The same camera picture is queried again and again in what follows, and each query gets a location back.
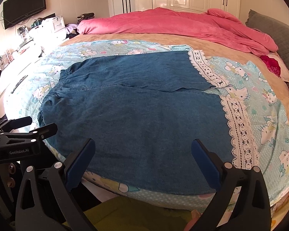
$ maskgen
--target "pink duvet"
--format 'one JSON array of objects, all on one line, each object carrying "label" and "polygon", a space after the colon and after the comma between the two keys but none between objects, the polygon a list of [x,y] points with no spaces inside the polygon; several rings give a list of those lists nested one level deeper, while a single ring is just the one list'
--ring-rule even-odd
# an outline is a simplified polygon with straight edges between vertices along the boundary
[{"label": "pink duvet", "polygon": [[217,8],[207,13],[176,12],[166,8],[136,11],[111,18],[82,21],[80,34],[160,33],[196,37],[257,56],[276,52],[277,45],[264,33],[244,26],[235,16]]}]

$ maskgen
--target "wall-mounted tv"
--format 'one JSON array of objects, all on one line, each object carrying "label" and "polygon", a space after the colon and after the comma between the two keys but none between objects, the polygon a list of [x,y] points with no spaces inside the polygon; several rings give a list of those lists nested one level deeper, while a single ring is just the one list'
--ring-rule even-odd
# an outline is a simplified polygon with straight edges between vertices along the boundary
[{"label": "wall-mounted tv", "polygon": [[13,27],[46,9],[46,0],[6,0],[3,2],[4,28]]}]

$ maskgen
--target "black clamp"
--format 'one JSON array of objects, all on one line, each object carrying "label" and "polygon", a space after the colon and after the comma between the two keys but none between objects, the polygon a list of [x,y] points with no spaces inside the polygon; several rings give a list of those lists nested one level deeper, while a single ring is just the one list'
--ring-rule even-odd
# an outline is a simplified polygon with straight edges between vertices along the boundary
[{"label": "black clamp", "polygon": [[[80,183],[82,175],[86,171],[94,154],[95,142],[92,139],[88,139],[82,149],[76,153],[71,153],[63,163],[56,162],[49,169],[45,169],[39,176],[38,171],[33,166],[29,166],[22,179],[17,199],[16,230],[97,230],[69,193],[72,188],[77,187]],[[70,228],[61,225],[44,213],[39,196],[39,179],[49,181],[57,204]],[[28,194],[31,196],[31,201],[33,202],[33,205],[29,208],[25,206]]]},{"label": "black clamp", "polygon": [[[215,153],[209,152],[200,140],[192,142],[192,155],[216,193],[191,231],[270,231],[270,201],[259,167],[246,170],[235,168],[229,162],[224,163]],[[235,187],[241,187],[241,191],[230,219],[217,227]]]},{"label": "black clamp", "polygon": [[57,125],[52,123],[29,133],[10,133],[32,123],[30,116],[0,121],[0,163],[19,161],[40,154],[41,141],[55,135]]},{"label": "black clamp", "polygon": [[[90,223],[69,193],[72,188],[79,184],[94,153],[95,143],[88,139],[84,148],[75,154],[70,154],[64,163],[57,162],[42,173],[38,173],[33,166],[29,166],[23,177],[18,195],[16,230],[96,231],[97,229]],[[192,142],[192,155],[210,187],[216,189],[217,192],[191,231],[270,230],[269,198],[259,167],[255,166],[251,170],[237,169],[229,162],[222,162],[215,153],[209,152],[199,140]],[[43,212],[38,180],[49,181],[53,195],[69,224],[69,228]],[[230,220],[217,227],[227,209],[235,187],[240,186],[241,192]],[[24,199],[28,198],[28,194],[32,197],[34,204],[26,208],[24,207]]]}]

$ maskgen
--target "white lace trim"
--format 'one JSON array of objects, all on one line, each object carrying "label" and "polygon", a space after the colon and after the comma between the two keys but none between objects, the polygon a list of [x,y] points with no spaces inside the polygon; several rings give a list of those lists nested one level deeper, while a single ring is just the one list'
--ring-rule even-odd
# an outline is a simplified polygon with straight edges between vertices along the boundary
[{"label": "white lace trim", "polygon": [[234,156],[232,164],[242,169],[259,166],[259,152],[244,103],[224,96],[220,98],[223,110],[226,112],[225,117],[228,119],[229,135],[232,137]]},{"label": "white lace trim", "polygon": [[194,68],[199,71],[199,74],[206,79],[207,82],[217,88],[224,88],[229,85],[228,80],[213,72],[202,50],[190,50],[188,55]]}]

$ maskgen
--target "green cloth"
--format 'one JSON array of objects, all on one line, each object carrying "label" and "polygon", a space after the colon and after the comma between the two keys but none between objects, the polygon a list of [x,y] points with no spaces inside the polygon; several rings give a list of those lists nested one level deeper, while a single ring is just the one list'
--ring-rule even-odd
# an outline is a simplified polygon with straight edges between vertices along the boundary
[{"label": "green cloth", "polygon": [[123,196],[84,213],[98,231],[183,231],[192,219],[190,211],[156,207]]}]

